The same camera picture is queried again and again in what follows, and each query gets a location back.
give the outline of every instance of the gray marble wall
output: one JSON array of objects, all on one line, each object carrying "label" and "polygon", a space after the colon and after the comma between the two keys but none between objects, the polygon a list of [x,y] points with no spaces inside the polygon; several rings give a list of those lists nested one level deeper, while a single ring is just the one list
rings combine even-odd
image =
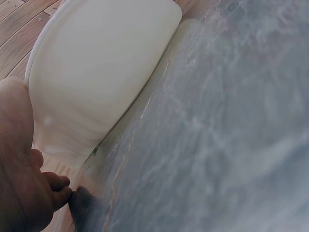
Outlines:
[{"label": "gray marble wall", "polygon": [[204,1],[83,166],[77,229],[309,231],[309,1]]}]

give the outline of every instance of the skin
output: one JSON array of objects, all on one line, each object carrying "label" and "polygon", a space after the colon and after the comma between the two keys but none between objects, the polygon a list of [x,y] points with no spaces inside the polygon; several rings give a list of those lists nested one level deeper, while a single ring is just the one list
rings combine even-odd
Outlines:
[{"label": "skin", "polygon": [[0,122],[0,231],[41,231],[72,190],[66,176],[40,171],[43,156],[31,149],[31,101],[17,78],[0,81]]}]

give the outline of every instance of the white porcelain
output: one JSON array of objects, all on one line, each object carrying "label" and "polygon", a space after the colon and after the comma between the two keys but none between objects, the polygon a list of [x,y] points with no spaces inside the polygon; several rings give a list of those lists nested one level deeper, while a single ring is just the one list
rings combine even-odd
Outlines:
[{"label": "white porcelain", "polygon": [[172,0],[69,0],[31,52],[35,147],[81,165],[139,94],[182,17]]}]

